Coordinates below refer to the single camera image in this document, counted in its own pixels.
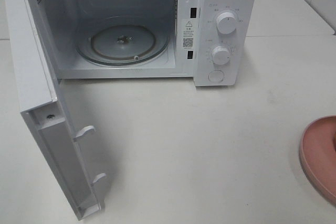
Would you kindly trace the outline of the round white door button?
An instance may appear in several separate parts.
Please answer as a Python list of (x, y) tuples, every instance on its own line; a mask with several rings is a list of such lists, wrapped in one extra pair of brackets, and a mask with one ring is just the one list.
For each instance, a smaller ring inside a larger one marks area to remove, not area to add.
[(210, 82), (220, 83), (224, 80), (224, 73), (220, 70), (214, 70), (209, 73), (208, 79)]

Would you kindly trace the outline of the white microwave door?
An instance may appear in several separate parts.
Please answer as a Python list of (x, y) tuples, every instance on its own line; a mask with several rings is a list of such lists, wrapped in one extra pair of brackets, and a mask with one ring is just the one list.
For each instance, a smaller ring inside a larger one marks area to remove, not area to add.
[(95, 133), (92, 125), (75, 130), (49, 60), (46, 33), (37, 28), (37, 0), (5, 0), (20, 114), (78, 219), (101, 209), (102, 200), (86, 170), (80, 141)]

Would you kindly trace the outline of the glass microwave turntable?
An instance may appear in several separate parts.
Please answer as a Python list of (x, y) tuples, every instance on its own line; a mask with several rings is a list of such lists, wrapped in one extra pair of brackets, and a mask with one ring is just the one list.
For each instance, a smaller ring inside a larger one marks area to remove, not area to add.
[(171, 22), (140, 16), (116, 16), (82, 22), (75, 46), (86, 60), (104, 66), (128, 66), (161, 54), (174, 33)]

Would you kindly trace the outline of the pink round plate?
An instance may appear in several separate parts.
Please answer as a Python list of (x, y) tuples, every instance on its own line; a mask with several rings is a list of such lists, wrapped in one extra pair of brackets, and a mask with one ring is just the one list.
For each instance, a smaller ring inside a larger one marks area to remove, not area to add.
[(299, 146), (301, 167), (315, 189), (335, 205), (335, 116), (310, 123)]

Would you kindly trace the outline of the white microwave oven body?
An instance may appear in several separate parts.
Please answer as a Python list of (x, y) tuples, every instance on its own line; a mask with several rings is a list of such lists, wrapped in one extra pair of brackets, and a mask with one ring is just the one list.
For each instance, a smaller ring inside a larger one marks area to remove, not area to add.
[[(231, 86), (235, 83), (254, 0), (37, 0), (33, 13), (37, 28), (46, 33), (52, 68), (58, 79), (192, 78), (196, 86)], [(220, 34), (216, 17), (225, 10), (236, 13), (234, 32)], [(174, 33), (167, 48), (155, 58), (128, 66), (92, 63), (76, 50), (75, 33), (82, 22), (116, 16), (140, 16), (171, 22)], [(192, 49), (182, 48), (181, 22), (194, 21)], [(212, 50), (224, 46), (230, 61), (216, 65)], [(214, 70), (224, 73), (220, 83), (210, 82)]]

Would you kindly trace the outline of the white control knob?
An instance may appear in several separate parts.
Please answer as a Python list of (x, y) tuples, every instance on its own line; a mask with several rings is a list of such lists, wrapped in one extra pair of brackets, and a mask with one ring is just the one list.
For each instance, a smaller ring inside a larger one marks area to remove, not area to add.
[(228, 35), (236, 30), (238, 18), (232, 10), (225, 10), (217, 15), (216, 27), (220, 34)]
[(217, 46), (212, 50), (212, 60), (216, 65), (225, 65), (230, 61), (230, 51), (224, 46)]

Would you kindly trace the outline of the white warning label sticker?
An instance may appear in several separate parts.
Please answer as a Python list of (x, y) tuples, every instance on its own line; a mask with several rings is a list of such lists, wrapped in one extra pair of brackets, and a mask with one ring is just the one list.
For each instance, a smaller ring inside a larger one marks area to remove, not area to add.
[(194, 21), (191, 19), (183, 19), (181, 25), (182, 48), (192, 49), (194, 47), (196, 28)]

